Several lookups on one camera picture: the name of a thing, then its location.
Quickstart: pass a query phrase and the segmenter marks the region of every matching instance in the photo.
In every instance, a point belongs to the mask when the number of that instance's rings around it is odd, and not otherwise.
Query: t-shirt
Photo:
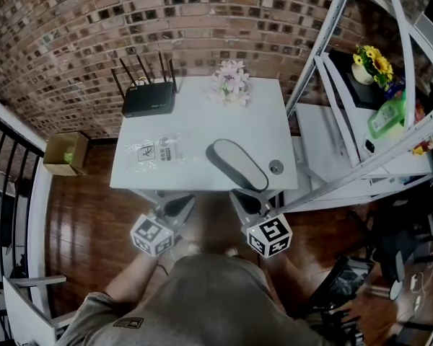
[[[270,297],[259,267],[197,254],[179,260],[156,293],[125,316],[111,297],[91,293],[57,346],[328,345]]]

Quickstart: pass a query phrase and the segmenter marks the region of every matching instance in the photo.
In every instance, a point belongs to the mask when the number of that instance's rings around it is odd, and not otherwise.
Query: router antenna
[[[118,79],[117,79],[117,76],[115,75],[114,68],[111,68],[110,71],[113,72],[113,76],[114,76],[115,83],[117,84],[117,88],[121,92],[123,101],[125,101],[125,95],[123,94],[121,84],[118,83]]]
[[[149,78],[149,76],[147,75],[146,69],[144,68],[143,62],[141,61],[141,59],[139,58],[139,55],[136,54],[136,58],[138,59],[139,65],[141,66],[141,69],[143,70],[144,75],[146,76],[146,79],[148,81],[149,84],[151,84],[151,79]]]
[[[178,92],[177,88],[176,88],[176,80],[175,80],[175,73],[173,71],[173,62],[172,59],[170,59],[168,61],[168,66],[170,67],[170,73],[172,75],[172,81],[173,81],[173,91],[175,91],[175,93]]]
[[[160,60],[160,67],[162,68],[162,75],[164,76],[164,82],[167,82],[167,76],[165,76],[165,69],[164,69],[164,62],[162,61],[162,54],[159,51],[159,60]]]
[[[119,61],[121,61],[121,64],[122,64],[123,69],[126,70],[128,76],[129,76],[130,79],[131,79],[131,82],[132,82],[132,83],[135,85],[135,87],[136,87],[136,82],[135,82],[133,76],[131,75],[130,71],[128,70],[127,66],[126,66],[125,63],[122,61],[122,59],[119,59]]]

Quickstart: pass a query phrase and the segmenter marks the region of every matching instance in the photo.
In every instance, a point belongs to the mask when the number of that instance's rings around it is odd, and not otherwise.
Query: shelf rack
[[[430,154],[415,156],[411,152],[414,146],[433,134],[433,110],[414,124],[416,81],[411,38],[433,64],[433,23],[422,13],[412,24],[406,19],[399,0],[370,0],[398,23],[406,73],[404,126],[397,125],[376,140],[367,127],[367,120],[375,110],[354,104],[341,74],[325,52],[347,1],[332,0],[287,102],[287,115],[291,117],[297,113],[302,136],[292,138],[299,188],[283,191],[282,213],[368,203],[426,181],[433,182]],[[330,107],[298,103],[314,70],[318,70]],[[344,109],[337,105],[334,87]],[[375,145],[373,153],[364,147],[366,140]]]

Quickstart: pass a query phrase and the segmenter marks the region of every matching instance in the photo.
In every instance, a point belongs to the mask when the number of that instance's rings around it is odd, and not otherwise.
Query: green bottle
[[[379,138],[390,130],[394,125],[400,123],[404,125],[406,115],[406,90],[403,91],[401,98],[388,100],[383,104],[367,121],[370,134],[373,138]]]

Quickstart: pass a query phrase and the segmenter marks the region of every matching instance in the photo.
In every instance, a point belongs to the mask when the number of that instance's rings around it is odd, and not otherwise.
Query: black router
[[[123,116],[131,118],[144,117],[146,115],[170,114],[173,111],[173,107],[175,105],[175,94],[177,93],[172,59],[168,61],[172,81],[168,82],[165,75],[164,63],[162,62],[162,55],[161,53],[159,53],[160,66],[162,68],[164,82],[153,84],[148,76],[146,69],[143,66],[143,62],[141,61],[140,57],[136,55],[136,58],[138,59],[141,70],[144,72],[148,83],[138,85],[126,65],[123,63],[122,59],[120,59],[122,67],[126,70],[132,82],[132,85],[127,88],[125,94],[121,89],[114,69],[111,69],[111,71],[113,72],[115,83],[117,84],[118,90],[121,92],[123,98]]]

